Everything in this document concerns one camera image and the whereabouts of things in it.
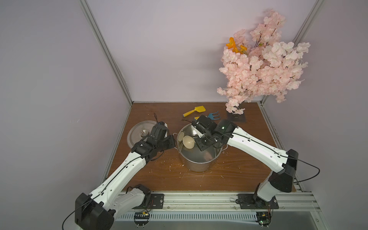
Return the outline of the beige plastic ladle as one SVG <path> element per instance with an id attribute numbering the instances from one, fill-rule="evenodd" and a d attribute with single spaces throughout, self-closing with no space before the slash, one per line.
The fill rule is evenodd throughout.
<path id="1" fill-rule="evenodd" d="M 187 149 L 193 149 L 196 145 L 196 140 L 194 137 L 184 136 L 182 143 Z"/>

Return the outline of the stainless steel pot lid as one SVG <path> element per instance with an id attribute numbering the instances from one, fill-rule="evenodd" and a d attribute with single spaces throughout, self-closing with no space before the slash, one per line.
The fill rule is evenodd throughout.
<path id="1" fill-rule="evenodd" d="M 142 138 L 149 136 L 152 128 L 157 124 L 156 121 L 146 120 L 137 123 L 127 135 L 127 144 L 130 148 L 139 142 Z"/>

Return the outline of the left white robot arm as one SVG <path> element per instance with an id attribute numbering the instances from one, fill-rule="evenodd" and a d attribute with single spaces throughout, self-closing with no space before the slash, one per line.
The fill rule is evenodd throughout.
<path id="1" fill-rule="evenodd" d="M 81 193 L 75 201 L 74 222 L 77 230 L 109 230 L 115 218 L 140 206 L 147 189 L 133 188 L 119 194 L 128 182 L 150 162 L 158 152 L 175 147 L 173 135 L 162 139 L 147 137 L 137 142 L 123 163 L 90 194 Z"/>

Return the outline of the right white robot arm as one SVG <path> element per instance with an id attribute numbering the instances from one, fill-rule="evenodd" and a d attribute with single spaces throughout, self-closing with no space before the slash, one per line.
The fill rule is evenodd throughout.
<path id="1" fill-rule="evenodd" d="M 216 123 L 201 116 L 191 125 L 198 135 L 195 142 L 201 151 L 228 145 L 249 154 L 271 170 L 270 175 L 257 186 L 251 203 L 270 202 L 279 192 L 292 191 L 299 156 L 296 151 L 273 147 L 229 120 Z"/>

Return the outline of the blue yellow toy rake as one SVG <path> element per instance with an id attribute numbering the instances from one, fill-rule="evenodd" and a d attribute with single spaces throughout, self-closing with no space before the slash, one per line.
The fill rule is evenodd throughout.
<path id="1" fill-rule="evenodd" d="M 211 119 L 211 120 L 220 120 L 220 115 L 219 115 L 219 111 L 215 112 L 215 113 L 209 113 L 208 115 L 206 115 L 205 117 Z"/>

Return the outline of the yellow toy shovel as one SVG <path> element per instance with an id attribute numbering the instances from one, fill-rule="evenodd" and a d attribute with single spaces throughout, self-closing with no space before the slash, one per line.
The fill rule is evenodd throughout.
<path id="1" fill-rule="evenodd" d="M 192 114 L 192 113 L 194 113 L 194 112 L 203 113 L 203 112 L 205 112 L 205 111 L 206 111 L 206 109 L 205 109 L 205 107 L 204 107 L 204 106 L 197 106 L 197 107 L 195 107 L 193 110 L 191 110 L 191 111 L 188 111 L 188 112 L 184 113 L 184 114 L 183 114 L 183 117 L 187 117 L 187 116 L 191 115 L 191 114 Z"/>

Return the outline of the left circuit board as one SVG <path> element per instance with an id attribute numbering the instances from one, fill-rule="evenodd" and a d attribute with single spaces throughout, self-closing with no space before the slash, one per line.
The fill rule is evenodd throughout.
<path id="1" fill-rule="evenodd" d="M 133 218 L 134 223 L 136 224 L 137 228 L 138 227 L 145 227 L 149 221 L 150 221 L 150 213 L 149 212 L 135 212 L 134 214 L 134 218 Z"/>

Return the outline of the circuit board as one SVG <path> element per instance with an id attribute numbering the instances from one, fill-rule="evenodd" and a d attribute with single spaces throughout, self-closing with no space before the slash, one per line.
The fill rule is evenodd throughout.
<path id="1" fill-rule="evenodd" d="M 272 222 L 272 214 L 270 212 L 256 212 L 256 218 L 256 222 L 261 226 L 261 228 L 269 228 L 269 225 Z"/>
<path id="2" fill-rule="evenodd" d="M 133 218 L 134 223 L 136 224 L 137 228 L 138 227 L 145 227 L 149 221 L 150 221 L 150 213 L 149 212 L 135 212 L 134 214 L 134 218 Z"/>

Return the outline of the pink artificial blossom tree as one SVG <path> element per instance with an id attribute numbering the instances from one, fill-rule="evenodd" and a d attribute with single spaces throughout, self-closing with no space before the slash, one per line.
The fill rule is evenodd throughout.
<path id="1" fill-rule="evenodd" d="M 288 91 L 299 88 L 303 70 L 308 66 L 303 55 L 311 45 L 282 42 L 280 30 L 285 21 L 284 16 L 270 10 L 263 23 L 250 32 L 253 45 L 246 40 L 244 29 L 230 37 L 223 50 L 223 67 L 219 69 L 228 83 L 226 88 L 217 89 L 228 99 L 228 113 L 242 115 L 241 104 L 258 96 L 273 95 L 281 103 Z"/>

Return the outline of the right circuit board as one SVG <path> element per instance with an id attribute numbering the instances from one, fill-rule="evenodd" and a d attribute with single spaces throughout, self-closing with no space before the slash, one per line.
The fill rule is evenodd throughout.
<path id="1" fill-rule="evenodd" d="M 272 222 L 272 214 L 270 212 L 256 212 L 256 218 L 256 222 L 261 226 L 261 228 L 269 228 L 269 225 Z"/>

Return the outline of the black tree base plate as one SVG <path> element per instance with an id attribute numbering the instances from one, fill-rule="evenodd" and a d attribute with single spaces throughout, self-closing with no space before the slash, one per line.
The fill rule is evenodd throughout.
<path id="1" fill-rule="evenodd" d="M 246 122 L 245 113 L 241 115 L 234 113 L 227 113 L 227 119 L 231 122 Z"/>

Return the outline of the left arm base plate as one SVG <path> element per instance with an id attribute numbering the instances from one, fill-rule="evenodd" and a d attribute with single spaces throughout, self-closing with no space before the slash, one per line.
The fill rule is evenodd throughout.
<path id="1" fill-rule="evenodd" d="M 147 194 L 141 205 L 134 207 L 134 209 L 163 209 L 164 194 L 153 193 Z"/>

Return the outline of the aluminium rail frame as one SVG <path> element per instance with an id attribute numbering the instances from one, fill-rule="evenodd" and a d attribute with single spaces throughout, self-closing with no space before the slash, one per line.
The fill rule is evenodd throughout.
<path id="1" fill-rule="evenodd" d="M 116 221 L 133 221 L 135 212 L 149 212 L 153 221 L 231 221 L 258 224 L 256 212 L 270 212 L 272 222 L 276 214 L 295 220 L 295 213 L 307 213 L 316 225 L 324 221 L 322 211 L 310 192 L 280 193 L 276 195 L 279 209 L 241 209 L 235 203 L 242 192 L 156 192 L 164 194 L 163 209 L 131 209 Z"/>

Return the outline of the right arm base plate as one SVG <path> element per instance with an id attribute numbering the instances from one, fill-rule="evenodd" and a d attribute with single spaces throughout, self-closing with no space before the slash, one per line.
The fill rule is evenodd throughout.
<path id="1" fill-rule="evenodd" d="M 241 209 L 279 209 L 275 196 L 268 202 L 260 198 L 254 199 L 254 195 L 249 193 L 241 193 L 237 196 L 235 203 L 240 205 Z"/>

